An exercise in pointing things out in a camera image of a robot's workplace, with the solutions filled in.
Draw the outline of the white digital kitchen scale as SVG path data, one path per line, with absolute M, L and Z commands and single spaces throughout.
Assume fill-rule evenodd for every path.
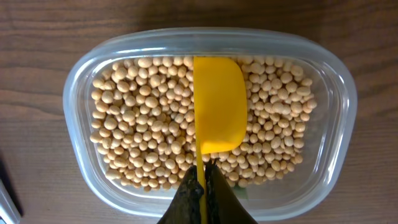
M 0 188 L 1 224 L 20 224 L 21 215 L 2 181 L 0 181 Z

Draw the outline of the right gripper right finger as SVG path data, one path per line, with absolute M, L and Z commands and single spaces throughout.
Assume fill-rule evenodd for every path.
M 208 223 L 257 224 L 243 208 L 224 175 L 214 162 L 205 164 Z

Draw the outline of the yellow measuring scoop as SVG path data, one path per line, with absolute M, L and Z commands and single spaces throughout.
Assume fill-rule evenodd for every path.
M 197 179 L 205 193 L 200 199 L 201 222 L 208 223 L 203 155 L 228 152 L 246 133 L 247 103 L 243 74 L 226 57 L 193 59 Z

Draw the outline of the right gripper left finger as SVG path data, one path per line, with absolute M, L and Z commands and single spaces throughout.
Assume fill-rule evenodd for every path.
M 190 167 L 158 224 L 200 224 L 200 199 L 205 193 L 197 180 L 197 167 Z

